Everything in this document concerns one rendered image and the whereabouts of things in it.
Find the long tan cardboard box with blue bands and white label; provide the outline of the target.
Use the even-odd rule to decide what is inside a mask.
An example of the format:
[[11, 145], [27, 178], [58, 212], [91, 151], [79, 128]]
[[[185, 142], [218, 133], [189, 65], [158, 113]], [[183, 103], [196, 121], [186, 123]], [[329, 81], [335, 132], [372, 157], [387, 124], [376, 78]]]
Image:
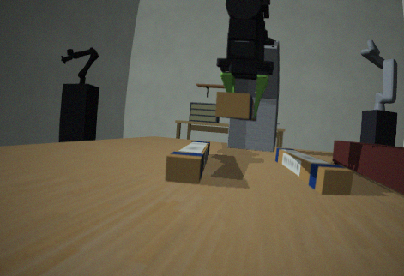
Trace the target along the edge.
[[255, 103], [250, 93], [217, 92], [216, 117], [256, 121], [252, 120], [251, 107], [255, 114]]

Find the brown rectangular box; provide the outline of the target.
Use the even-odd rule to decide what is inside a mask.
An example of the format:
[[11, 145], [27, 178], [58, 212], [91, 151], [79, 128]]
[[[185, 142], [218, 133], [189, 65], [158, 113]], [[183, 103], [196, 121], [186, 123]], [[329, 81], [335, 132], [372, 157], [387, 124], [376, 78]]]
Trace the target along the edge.
[[192, 141], [166, 156], [166, 181], [199, 184], [210, 141]]

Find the brown cardboard box with blue bands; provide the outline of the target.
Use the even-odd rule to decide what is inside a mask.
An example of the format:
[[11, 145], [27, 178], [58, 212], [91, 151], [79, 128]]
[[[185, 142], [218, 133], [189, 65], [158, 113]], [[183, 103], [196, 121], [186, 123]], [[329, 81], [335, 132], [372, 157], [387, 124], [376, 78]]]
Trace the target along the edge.
[[274, 148], [274, 160], [321, 195], [350, 195], [353, 171], [301, 153]]

